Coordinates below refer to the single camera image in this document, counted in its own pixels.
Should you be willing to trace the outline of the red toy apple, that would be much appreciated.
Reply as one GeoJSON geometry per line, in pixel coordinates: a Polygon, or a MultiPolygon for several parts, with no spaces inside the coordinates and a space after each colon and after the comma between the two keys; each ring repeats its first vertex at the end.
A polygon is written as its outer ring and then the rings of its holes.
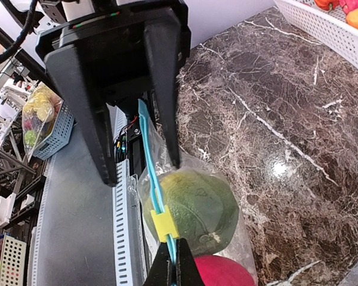
{"type": "Polygon", "coordinates": [[[251,274],[237,262],[226,257],[207,255],[195,258],[205,286],[254,286],[251,274]]]}

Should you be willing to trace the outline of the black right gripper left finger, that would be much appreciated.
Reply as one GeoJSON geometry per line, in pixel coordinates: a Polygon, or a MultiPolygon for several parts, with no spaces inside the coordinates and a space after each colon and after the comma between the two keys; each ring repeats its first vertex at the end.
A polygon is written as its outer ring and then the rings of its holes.
{"type": "Polygon", "coordinates": [[[143,286],[172,286],[176,283],[176,266],[167,243],[161,243],[143,286]]]}

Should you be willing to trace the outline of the green toy avocado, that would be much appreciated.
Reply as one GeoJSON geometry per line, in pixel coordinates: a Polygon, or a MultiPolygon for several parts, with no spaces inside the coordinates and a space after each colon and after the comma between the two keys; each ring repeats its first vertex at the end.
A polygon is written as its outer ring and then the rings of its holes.
{"type": "Polygon", "coordinates": [[[239,206],[222,178],[193,169],[160,175],[164,203],[192,255],[212,255],[231,242],[239,220],[239,206]]]}

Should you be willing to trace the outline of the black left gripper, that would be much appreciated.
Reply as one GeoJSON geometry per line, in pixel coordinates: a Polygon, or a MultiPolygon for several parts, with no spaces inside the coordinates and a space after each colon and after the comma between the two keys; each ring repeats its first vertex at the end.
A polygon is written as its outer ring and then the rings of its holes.
{"type": "Polygon", "coordinates": [[[155,92],[171,164],[180,167],[175,79],[189,56],[188,17],[184,1],[137,1],[63,23],[38,40],[36,52],[108,186],[117,172],[106,103],[143,92],[155,92]]]}

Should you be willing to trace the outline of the clear zip bag yellow slider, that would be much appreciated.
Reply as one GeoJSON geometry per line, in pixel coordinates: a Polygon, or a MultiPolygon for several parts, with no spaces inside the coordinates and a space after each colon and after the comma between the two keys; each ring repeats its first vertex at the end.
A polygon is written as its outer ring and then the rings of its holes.
{"type": "Polygon", "coordinates": [[[227,179],[210,164],[183,154],[172,167],[144,102],[138,115],[146,158],[137,192],[149,257],[161,244],[179,257],[185,239],[205,285],[256,285],[257,273],[243,214],[227,179]]]}

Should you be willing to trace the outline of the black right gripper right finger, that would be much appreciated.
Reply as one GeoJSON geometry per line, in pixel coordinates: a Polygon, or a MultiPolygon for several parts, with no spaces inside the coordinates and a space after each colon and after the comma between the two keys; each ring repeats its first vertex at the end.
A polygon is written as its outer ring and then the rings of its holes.
{"type": "Polygon", "coordinates": [[[184,238],[177,240],[177,261],[175,265],[176,285],[180,286],[204,286],[197,269],[194,257],[190,251],[188,242],[184,238]]]}

